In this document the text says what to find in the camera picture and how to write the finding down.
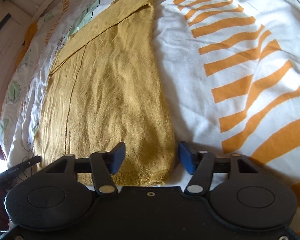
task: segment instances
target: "silver screw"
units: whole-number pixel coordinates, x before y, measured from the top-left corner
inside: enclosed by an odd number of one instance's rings
[[[99,188],[99,191],[104,194],[110,194],[115,191],[115,188],[112,187],[111,185],[104,185]]]
[[[152,192],[152,191],[150,191],[150,192],[147,193],[147,195],[148,195],[149,197],[154,197],[154,196],[155,196],[155,193]]]
[[[187,191],[190,193],[200,193],[203,191],[203,187],[201,187],[199,185],[191,185],[191,186],[187,187]]]

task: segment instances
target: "folded fabric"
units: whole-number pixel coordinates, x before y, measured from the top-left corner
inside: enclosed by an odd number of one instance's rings
[[[34,137],[42,166],[123,141],[126,159],[115,183],[165,183],[175,145],[151,45],[152,2],[114,1],[57,54]],[[78,179],[92,185],[90,174]]]

